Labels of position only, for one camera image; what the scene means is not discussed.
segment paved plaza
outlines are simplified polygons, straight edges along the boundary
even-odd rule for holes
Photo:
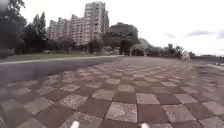
[[[127,57],[0,88],[17,128],[224,128],[224,72]]]

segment dark tile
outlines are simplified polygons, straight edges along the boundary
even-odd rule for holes
[[[151,87],[136,87],[137,93],[153,93],[153,90]]]
[[[28,88],[29,88],[30,90],[32,90],[32,91],[38,90],[38,89],[40,89],[41,87],[43,87],[43,86],[41,86],[41,84],[34,84],[34,85],[30,85],[30,86],[28,86]]]
[[[131,92],[121,92],[121,91],[119,91],[114,95],[113,101],[136,104],[136,94],[131,93]]]
[[[136,123],[116,120],[104,120],[100,128],[137,128]]]
[[[172,124],[173,128],[203,128],[199,122],[183,122],[183,123],[174,123]]]
[[[82,96],[90,96],[92,95],[96,89],[90,88],[90,87],[80,87],[77,90],[75,90],[73,93],[82,95]]]
[[[22,96],[16,98],[16,101],[20,102],[21,104],[26,104],[28,102],[34,101],[40,97],[40,94],[37,92],[28,92]]]
[[[180,100],[173,94],[155,94],[160,104],[162,105],[173,105],[181,104]]]
[[[13,98],[14,98],[14,96],[12,94],[6,93],[6,94],[3,94],[0,96],[0,102],[5,102],[5,101],[8,101]]]
[[[72,109],[59,104],[54,104],[39,112],[36,115],[36,118],[48,128],[57,128],[72,114]]]
[[[168,118],[160,105],[138,105],[138,122],[149,124],[167,123]]]
[[[109,101],[89,98],[83,105],[78,108],[78,110],[88,115],[102,118],[107,113],[110,104],[111,102]]]
[[[19,126],[32,117],[24,108],[13,109],[5,113],[5,115],[8,123],[13,124],[13,126]]]
[[[57,101],[65,98],[69,94],[70,94],[70,92],[67,92],[67,91],[64,91],[64,90],[61,90],[61,89],[57,89],[57,90],[54,90],[54,91],[46,94],[44,97],[49,99],[49,100],[52,100],[54,102],[57,102]]]
[[[211,101],[211,99],[202,96],[201,94],[198,93],[191,93],[190,94],[193,98],[195,98],[198,102],[207,102],[207,101]]]
[[[186,92],[179,87],[167,87],[171,93],[175,94],[185,94]]]
[[[212,114],[212,112],[210,110],[208,110],[204,105],[202,105],[200,103],[185,104],[185,107],[198,120],[202,120],[205,118],[209,118],[211,116],[215,116],[214,114]]]

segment stone pavement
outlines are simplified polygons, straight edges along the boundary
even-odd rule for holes
[[[17,128],[224,128],[224,73],[157,58],[123,58],[10,83],[0,103]]]

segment gray tile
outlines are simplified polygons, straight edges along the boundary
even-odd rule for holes
[[[224,128],[224,122],[218,117],[211,117],[208,119],[200,120],[204,128]]]
[[[99,128],[102,119],[95,116],[86,115],[80,112],[75,112],[59,128],[69,128],[71,127],[73,121],[79,121],[80,128]]]
[[[191,87],[181,87],[181,89],[183,89],[186,93],[197,93],[197,91]]]
[[[41,124],[37,119],[31,118],[28,121],[22,123],[18,128],[47,128]]]
[[[68,91],[68,92],[74,92],[76,89],[78,89],[79,86],[75,84],[68,84],[61,88],[61,90]]]
[[[21,107],[21,104],[18,103],[17,101],[15,101],[15,100],[9,100],[9,101],[1,103],[1,106],[2,106],[2,108],[5,112],[8,112],[12,109],[16,109],[18,107]]]
[[[149,86],[149,84],[145,81],[135,81],[135,84],[140,87]]]
[[[162,82],[162,84],[163,84],[164,86],[167,86],[167,87],[175,87],[175,86],[177,86],[177,85],[175,85],[175,84],[172,83],[172,82]]]
[[[192,96],[190,96],[188,94],[175,94],[175,96],[183,104],[186,104],[186,103],[197,103],[198,102],[197,100],[195,100]]]
[[[112,120],[137,122],[137,107],[135,104],[113,102],[106,117]]]
[[[173,128],[171,124],[150,124],[149,128]]]
[[[70,107],[72,109],[77,109],[80,105],[82,105],[88,97],[71,94],[60,101],[60,103],[66,107]]]
[[[114,91],[99,89],[92,95],[92,97],[96,99],[112,100],[114,93]]]
[[[135,92],[135,88],[131,85],[123,84],[118,86],[118,91]]]
[[[45,95],[53,90],[55,90],[55,88],[53,88],[51,86],[44,86],[44,87],[36,90],[36,92],[38,92],[40,95]]]
[[[40,112],[41,110],[46,109],[47,107],[49,107],[50,105],[52,105],[54,102],[41,97],[39,99],[36,99],[32,102],[29,102],[27,104],[24,105],[24,107],[33,115],[37,114],[38,112]]]
[[[106,81],[106,84],[113,84],[113,85],[117,85],[120,83],[120,80],[119,79],[108,79]]]
[[[163,108],[172,123],[196,120],[183,105],[164,105]]]
[[[205,105],[215,115],[224,114],[224,107],[214,101],[204,102],[202,104]]]
[[[138,104],[160,104],[154,94],[136,93]]]
[[[12,94],[14,96],[21,96],[21,95],[26,94],[26,93],[28,93],[30,91],[31,90],[29,88],[23,87],[23,88],[19,88],[19,89],[15,90],[15,91],[12,91]]]

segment tall apartment building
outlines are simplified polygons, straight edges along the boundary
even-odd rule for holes
[[[109,30],[108,12],[105,3],[87,3],[84,13],[83,44],[100,39],[100,35]]]
[[[72,15],[70,20],[59,18],[50,21],[48,38],[57,40],[62,36],[71,37],[78,45],[85,45],[92,39],[100,39],[102,33],[109,31],[108,11],[105,3],[86,4],[84,17]]]

